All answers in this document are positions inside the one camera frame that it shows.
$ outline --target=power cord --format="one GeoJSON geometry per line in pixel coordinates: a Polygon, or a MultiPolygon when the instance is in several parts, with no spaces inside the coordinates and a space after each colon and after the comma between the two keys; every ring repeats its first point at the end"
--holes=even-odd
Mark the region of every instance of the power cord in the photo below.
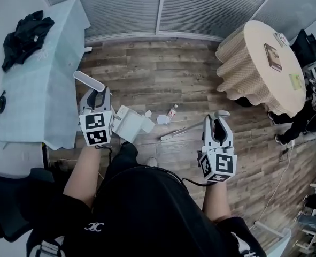
{"type": "MultiPolygon", "coordinates": [[[[308,143],[308,142],[311,142],[311,141],[314,141],[314,140],[316,140],[316,138],[314,138],[314,139],[312,139],[312,140],[309,140],[309,141],[304,141],[304,142],[299,143],[299,144],[297,144],[297,145],[294,145],[292,148],[299,147],[299,146],[301,146],[301,145],[303,145],[303,144],[305,144],[305,143],[308,143]]],[[[287,145],[286,145],[286,149],[284,149],[283,151],[281,151],[280,154],[279,154],[279,162],[284,162],[284,161],[286,161],[286,160],[288,159],[288,154],[287,154],[287,152],[288,152],[289,150],[290,150],[290,148],[288,148],[287,145]]]]}
{"type": "Polygon", "coordinates": [[[207,184],[200,184],[200,183],[197,183],[197,182],[195,182],[195,181],[192,181],[192,180],[190,180],[190,179],[188,179],[188,178],[182,178],[182,179],[181,179],[182,182],[183,182],[184,180],[189,181],[190,183],[192,183],[192,184],[194,184],[194,185],[196,185],[196,186],[212,186],[212,185],[217,184],[217,182],[209,182],[209,183],[207,183],[207,184]]]}
{"type": "Polygon", "coordinates": [[[111,163],[111,154],[113,153],[112,151],[112,146],[95,146],[96,149],[101,149],[101,148],[104,148],[104,149],[108,149],[109,150],[109,164],[111,163]]]}
{"type": "Polygon", "coordinates": [[[289,151],[290,148],[288,148],[287,145],[286,145],[286,149],[284,149],[283,151],[280,152],[280,155],[279,155],[279,162],[283,162],[283,161],[286,161],[286,160],[288,159],[288,164],[287,164],[286,168],[284,169],[284,171],[283,171],[283,173],[282,173],[282,175],[281,175],[281,177],[280,177],[279,183],[277,184],[277,186],[276,186],[276,188],[275,188],[275,190],[274,190],[274,193],[272,194],[271,198],[270,198],[269,201],[267,202],[267,205],[266,205],[265,209],[263,210],[263,212],[261,213],[261,215],[260,215],[260,217],[259,217],[259,219],[258,219],[257,222],[260,222],[260,220],[261,220],[263,214],[265,213],[265,211],[267,210],[267,208],[268,208],[268,206],[269,206],[269,203],[271,202],[272,198],[275,196],[275,194],[276,194],[276,192],[277,192],[277,190],[278,190],[278,188],[279,188],[279,186],[280,186],[280,184],[281,184],[281,181],[282,181],[282,178],[283,178],[285,172],[288,170],[288,168],[289,168],[289,166],[290,166],[291,155],[292,155],[293,149],[296,148],[296,147],[299,147],[299,146],[301,146],[301,145],[303,145],[303,144],[305,144],[305,143],[314,141],[314,140],[316,140],[316,138],[314,138],[314,139],[312,139],[312,140],[309,140],[309,141],[305,141],[305,142],[299,143],[299,144],[294,145],[294,146],[291,146],[291,147],[290,147],[290,148],[291,148],[290,156],[288,156],[288,151],[289,151]],[[283,159],[282,159],[282,156],[285,155],[285,154],[287,154],[287,156],[286,156],[286,159],[283,160],[283,159]]]}

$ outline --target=white table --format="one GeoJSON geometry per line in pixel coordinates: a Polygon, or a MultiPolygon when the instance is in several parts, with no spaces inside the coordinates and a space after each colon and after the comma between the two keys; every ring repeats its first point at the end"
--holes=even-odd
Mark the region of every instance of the white table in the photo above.
{"type": "Polygon", "coordinates": [[[90,23],[80,0],[56,4],[44,12],[47,16],[55,24],[42,49],[3,77],[7,104],[0,114],[2,143],[74,147],[79,118],[73,72],[83,56],[84,30],[90,23]]]}
{"type": "Polygon", "coordinates": [[[231,100],[246,97],[253,105],[266,104],[279,115],[293,117],[305,103],[305,81],[299,62],[289,46],[281,47],[276,31],[259,21],[249,21],[231,33],[218,47],[223,62],[217,75],[224,79],[217,90],[231,100]],[[264,44],[278,52],[282,71],[269,66],[264,44]],[[294,90],[289,74],[298,74],[302,88],[294,90]]]}

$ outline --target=round table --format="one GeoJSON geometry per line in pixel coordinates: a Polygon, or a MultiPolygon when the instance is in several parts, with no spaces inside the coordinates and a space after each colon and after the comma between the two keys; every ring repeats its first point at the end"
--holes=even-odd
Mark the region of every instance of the round table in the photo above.
{"type": "Polygon", "coordinates": [[[289,46],[281,47],[276,31],[260,21],[249,21],[231,33],[218,47],[217,58],[223,62],[217,75],[224,79],[217,91],[231,100],[246,97],[253,105],[266,104],[279,115],[293,117],[305,103],[302,68],[289,46]],[[278,52],[282,71],[269,66],[264,44],[278,52]],[[290,74],[298,74],[301,88],[294,90],[290,74]]]}

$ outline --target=fiducial marker cube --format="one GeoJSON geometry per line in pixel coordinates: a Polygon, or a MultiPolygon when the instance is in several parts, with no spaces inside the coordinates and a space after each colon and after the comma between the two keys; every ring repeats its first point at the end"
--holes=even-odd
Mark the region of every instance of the fiducial marker cube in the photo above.
{"type": "Polygon", "coordinates": [[[236,155],[226,153],[221,148],[216,151],[207,150],[199,159],[204,179],[212,182],[224,182],[234,176],[236,162],[236,155]]]}
{"type": "Polygon", "coordinates": [[[114,123],[112,111],[80,115],[79,121],[88,146],[110,143],[114,123]]]}

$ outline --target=black object on table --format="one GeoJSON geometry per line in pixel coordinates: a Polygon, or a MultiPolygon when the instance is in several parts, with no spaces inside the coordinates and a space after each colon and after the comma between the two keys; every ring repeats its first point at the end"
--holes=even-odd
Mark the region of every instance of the black object on table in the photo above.
{"type": "Polygon", "coordinates": [[[307,35],[302,29],[291,49],[295,53],[301,68],[316,62],[316,38],[313,34],[307,35]]]}

